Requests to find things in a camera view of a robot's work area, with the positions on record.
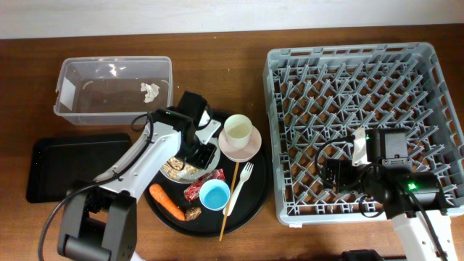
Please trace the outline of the red snack wrapper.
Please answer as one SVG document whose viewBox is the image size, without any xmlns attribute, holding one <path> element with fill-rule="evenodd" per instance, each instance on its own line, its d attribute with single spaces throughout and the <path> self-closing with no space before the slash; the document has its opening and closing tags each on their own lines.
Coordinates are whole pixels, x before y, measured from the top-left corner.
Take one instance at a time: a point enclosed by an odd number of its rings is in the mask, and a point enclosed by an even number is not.
<svg viewBox="0 0 464 261">
<path fill-rule="evenodd" d="M 218 179 L 221 181 L 225 180 L 225 175 L 222 169 L 212 170 L 197 180 L 195 180 L 184 192 L 183 195 L 188 202 L 192 202 L 199 198 L 199 192 L 201 187 L 209 180 Z"/>
</svg>

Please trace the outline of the blue plastic cup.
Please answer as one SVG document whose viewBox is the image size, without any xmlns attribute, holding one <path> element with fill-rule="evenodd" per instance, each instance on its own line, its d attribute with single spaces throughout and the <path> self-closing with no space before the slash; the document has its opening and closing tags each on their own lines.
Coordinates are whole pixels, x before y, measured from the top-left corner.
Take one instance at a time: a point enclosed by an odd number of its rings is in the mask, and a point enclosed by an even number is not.
<svg viewBox="0 0 464 261">
<path fill-rule="evenodd" d="M 219 179 L 205 182 L 199 192 L 202 205 L 212 211 L 222 210 L 227 205 L 230 196 L 228 184 Z"/>
</svg>

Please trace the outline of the cream plastic cup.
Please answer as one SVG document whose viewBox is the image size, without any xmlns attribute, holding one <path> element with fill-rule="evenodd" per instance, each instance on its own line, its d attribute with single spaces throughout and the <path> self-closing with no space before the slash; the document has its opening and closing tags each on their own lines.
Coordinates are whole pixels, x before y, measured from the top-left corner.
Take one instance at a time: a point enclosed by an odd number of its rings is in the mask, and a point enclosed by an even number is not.
<svg viewBox="0 0 464 261">
<path fill-rule="evenodd" d="M 234 148 L 243 149 L 248 143 L 253 125 L 245 115 L 231 115 L 224 125 L 227 142 Z"/>
</svg>

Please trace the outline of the white tissue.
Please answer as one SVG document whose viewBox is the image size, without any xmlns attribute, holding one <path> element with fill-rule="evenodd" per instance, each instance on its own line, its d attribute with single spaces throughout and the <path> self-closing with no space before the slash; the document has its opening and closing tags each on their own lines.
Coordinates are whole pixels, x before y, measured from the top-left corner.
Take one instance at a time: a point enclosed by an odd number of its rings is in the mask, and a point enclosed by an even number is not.
<svg viewBox="0 0 464 261">
<path fill-rule="evenodd" d="M 141 91 L 145 92 L 144 102 L 146 104 L 151 103 L 160 93 L 160 87 L 155 84 L 141 83 Z"/>
</svg>

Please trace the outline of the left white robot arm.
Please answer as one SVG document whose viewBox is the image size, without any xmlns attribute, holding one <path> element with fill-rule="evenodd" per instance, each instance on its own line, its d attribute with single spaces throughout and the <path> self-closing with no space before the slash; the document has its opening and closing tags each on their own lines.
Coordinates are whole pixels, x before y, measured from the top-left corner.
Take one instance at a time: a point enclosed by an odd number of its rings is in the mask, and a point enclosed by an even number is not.
<svg viewBox="0 0 464 261">
<path fill-rule="evenodd" d="M 146 114 L 136 143 L 114 167 L 57 205 L 63 209 L 57 252 L 71 260 L 140 260 L 136 253 L 137 203 L 162 166 L 177 157 L 205 169 L 220 127 L 199 94 L 183 93 L 175 107 Z"/>
</svg>

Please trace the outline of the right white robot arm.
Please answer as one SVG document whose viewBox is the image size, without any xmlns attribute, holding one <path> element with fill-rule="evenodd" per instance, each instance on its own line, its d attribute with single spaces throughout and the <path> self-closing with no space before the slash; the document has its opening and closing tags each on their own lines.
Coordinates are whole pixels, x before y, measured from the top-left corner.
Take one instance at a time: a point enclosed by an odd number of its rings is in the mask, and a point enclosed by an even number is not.
<svg viewBox="0 0 464 261">
<path fill-rule="evenodd" d="M 442 185 L 432 172 L 414 171 L 404 128 L 358 128 L 333 142 L 354 149 L 350 160 L 327 159 L 315 169 L 326 190 L 381 204 L 408 260 L 457 259 Z"/>
</svg>

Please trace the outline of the grey dishwasher rack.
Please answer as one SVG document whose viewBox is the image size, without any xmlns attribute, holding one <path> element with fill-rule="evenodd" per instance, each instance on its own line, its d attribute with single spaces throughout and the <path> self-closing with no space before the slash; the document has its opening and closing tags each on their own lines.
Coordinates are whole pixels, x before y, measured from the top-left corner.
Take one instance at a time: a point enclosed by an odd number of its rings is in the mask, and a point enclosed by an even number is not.
<svg viewBox="0 0 464 261">
<path fill-rule="evenodd" d="M 351 157 L 341 137 L 359 127 L 404 128 L 413 169 L 435 174 L 448 214 L 462 215 L 463 122 L 431 44 L 274 49 L 263 82 L 281 224 L 377 219 L 378 203 L 327 191 L 315 174 Z"/>
</svg>

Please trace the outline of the grey plate with food scraps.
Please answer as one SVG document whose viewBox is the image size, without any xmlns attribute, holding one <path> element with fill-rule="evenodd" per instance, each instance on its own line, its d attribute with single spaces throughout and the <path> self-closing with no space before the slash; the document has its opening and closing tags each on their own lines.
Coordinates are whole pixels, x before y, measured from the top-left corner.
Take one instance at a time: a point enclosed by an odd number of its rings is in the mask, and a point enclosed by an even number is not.
<svg viewBox="0 0 464 261">
<path fill-rule="evenodd" d="M 176 157 L 171 157 L 159 171 L 171 181 L 193 183 L 196 179 L 213 171 L 219 163 L 220 150 L 218 147 L 214 144 L 208 144 L 208 149 L 212 149 L 213 154 L 211 156 L 206 154 L 206 169 L 201 169 L 191 162 L 184 162 Z"/>
</svg>

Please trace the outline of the pink saucer plate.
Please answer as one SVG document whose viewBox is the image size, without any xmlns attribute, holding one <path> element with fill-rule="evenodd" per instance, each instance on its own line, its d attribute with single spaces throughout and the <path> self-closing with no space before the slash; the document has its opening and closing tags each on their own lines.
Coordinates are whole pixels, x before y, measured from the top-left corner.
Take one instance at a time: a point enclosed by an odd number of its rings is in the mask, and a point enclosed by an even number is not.
<svg viewBox="0 0 464 261">
<path fill-rule="evenodd" d="M 218 145 L 221 152 L 230 160 L 234 162 L 247 162 L 254 155 L 258 153 L 262 144 L 262 137 L 260 132 L 253 126 L 251 136 L 249 138 L 248 144 L 242 148 L 237 149 L 232 147 L 226 139 L 226 134 L 224 130 L 221 130 L 218 137 Z"/>
</svg>

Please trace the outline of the wooden chopstick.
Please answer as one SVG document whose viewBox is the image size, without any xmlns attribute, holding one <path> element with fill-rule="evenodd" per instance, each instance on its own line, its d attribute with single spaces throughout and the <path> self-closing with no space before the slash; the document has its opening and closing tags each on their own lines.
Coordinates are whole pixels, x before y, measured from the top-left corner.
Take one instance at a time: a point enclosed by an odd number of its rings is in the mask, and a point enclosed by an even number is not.
<svg viewBox="0 0 464 261">
<path fill-rule="evenodd" d="M 240 163 L 236 162 L 235 169 L 234 169 L 234 172 L 233 172 L 233 179 L 232 179 L 232 183 L 231 183 L 231 190 L 230 190 L 231 195 L 230 195 L 230 199 L 228 200 L 228 203 L 227 203 L 227 205 L 225 207 L 225 212 L 224 212 L 224 215 L 223 215 L 223 223 L 222 223 L 221 231 L 220 231 L 219 242 L 221 242 L 223 240 L 223 235 L 224 235 L 224 232 L 225 232 L 225 225 L 226 225 L 226 222 L 227 222 L 227 219 L 228 219 L 228 211 L 229 211 L 229 208 L 230 208 L 230 205 L 231 205 L 231 202 L 232 202 L 232 195 L 233 195 L 233 191 L 235 189 L 235 183 L 236 183 L 236 178 L 237 178 L 237 175 L 238 175 L 239 165 L 240 165 Z"/>
</svg>

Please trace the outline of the orange carrot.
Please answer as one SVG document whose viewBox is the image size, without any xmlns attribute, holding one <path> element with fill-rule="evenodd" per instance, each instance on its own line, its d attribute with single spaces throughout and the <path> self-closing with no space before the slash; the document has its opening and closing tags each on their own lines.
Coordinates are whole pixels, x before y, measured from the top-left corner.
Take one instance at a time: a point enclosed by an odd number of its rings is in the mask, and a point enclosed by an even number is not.
<svg viewBox="0 0 464 261">
<path fill-rule="evenodd" d="M 149 193 L 152 198 L 161 204 L 174 218 L 179 221 L 185 221 L 186 216 L 184 212 L 177 207 L 177 205 L 170 199 L 161 185 L 154 183 L 149 187 Z"/>
</svg>

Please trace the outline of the white plastic fork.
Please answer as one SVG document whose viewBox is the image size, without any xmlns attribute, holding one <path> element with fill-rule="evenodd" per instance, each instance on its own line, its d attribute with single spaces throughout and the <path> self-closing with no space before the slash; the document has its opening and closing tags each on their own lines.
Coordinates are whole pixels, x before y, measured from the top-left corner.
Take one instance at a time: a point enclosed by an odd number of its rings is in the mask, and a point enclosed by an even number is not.
<svg viewBox="0 0 464 261">
<path fill-rule="evenodd" d="M 239 182 L 231 195 L 228 211 L 226 212 L 225 209 L 223 209 L 224 215 L 229 216 L 233 212 L 233 208 L 236 205 L 241 189 L 243 185 L 249 180 L 253 167 L 254 165 L 251 162 L 245 164 L 244 168 L 240 173 Z"/>
</svg>

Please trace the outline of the brown food chunk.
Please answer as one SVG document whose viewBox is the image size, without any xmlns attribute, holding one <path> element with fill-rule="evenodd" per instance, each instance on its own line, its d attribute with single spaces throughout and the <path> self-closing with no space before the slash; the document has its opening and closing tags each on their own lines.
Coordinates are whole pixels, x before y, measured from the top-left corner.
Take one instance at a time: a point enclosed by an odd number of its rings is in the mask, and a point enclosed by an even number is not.
<svg viewBox="0 0 464 261">
<path fill-rule="evenodd" d="M 185 220 L 191 221 L 197 219 L 202 213 L 202 209 L 200 207 L 192 207 L 185 212 Z"/>
</svg>

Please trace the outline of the round black serving tray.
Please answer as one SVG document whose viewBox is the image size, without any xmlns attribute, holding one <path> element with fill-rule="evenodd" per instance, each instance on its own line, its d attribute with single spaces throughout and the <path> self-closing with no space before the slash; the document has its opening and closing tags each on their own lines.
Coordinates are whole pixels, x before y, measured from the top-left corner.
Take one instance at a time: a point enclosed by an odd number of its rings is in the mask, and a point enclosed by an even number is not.
<svg viewBox="0 0 464 261">
<path fill-rule="evenodd" d="M 225 232 L 233 232 L 246 225 L 262 208 L 270 193 L 272 185 L 272 162 L 270 152 L 264 144 L 250 162 L 254 165 L 252 174 L 243 185 L 236 205 L 225 224 Z M 173 217 L 161 204 L 154 200 L 147 188 L 144 197 L 152 212 L 173 230 L 189 236 L 214 237 L 220 235 L 223 223 L 221 211 L 212 211 L 204 207 L 199 199 L 188 201 L 184 191 L 189 187 L 187 183 L 176 183 L 158 173 L 151 183 L 161 185 L 169 198 L 183 211 L 193 207 L 200 207 L 202 213 L 194 220 L 180 221 Z"/>
</svg>

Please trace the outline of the clear plastic bin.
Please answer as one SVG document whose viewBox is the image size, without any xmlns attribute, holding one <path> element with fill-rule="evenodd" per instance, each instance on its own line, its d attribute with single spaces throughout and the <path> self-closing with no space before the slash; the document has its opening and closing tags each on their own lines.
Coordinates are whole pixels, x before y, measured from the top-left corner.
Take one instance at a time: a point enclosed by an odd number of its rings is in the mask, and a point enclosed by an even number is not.
<svg viewBox="0 0 464 261">
<path fill-rule="evenodd" d="M 141 83 L 159 86 L 144 102 Z M 78 57 L 61 67 L 54 113 L 73 125 L 129 125 L 173 104 L 173 66 L 166 56 Z"/>
</svg>

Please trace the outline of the black rectangular tray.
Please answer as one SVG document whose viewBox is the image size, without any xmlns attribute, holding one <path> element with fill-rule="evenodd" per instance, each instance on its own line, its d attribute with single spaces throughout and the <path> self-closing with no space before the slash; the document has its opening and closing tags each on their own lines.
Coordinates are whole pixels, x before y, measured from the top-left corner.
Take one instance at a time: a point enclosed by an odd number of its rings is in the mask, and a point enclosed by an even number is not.
<svg viewBox="0 0 464 261">
<path fill-rule="evenodd" d="M 33 146 L 25 198 L 30 203 L 58 202 L 74 182 L 92 182 L 131 145 L 127 133 L 43 138 Z"/>
</svg>

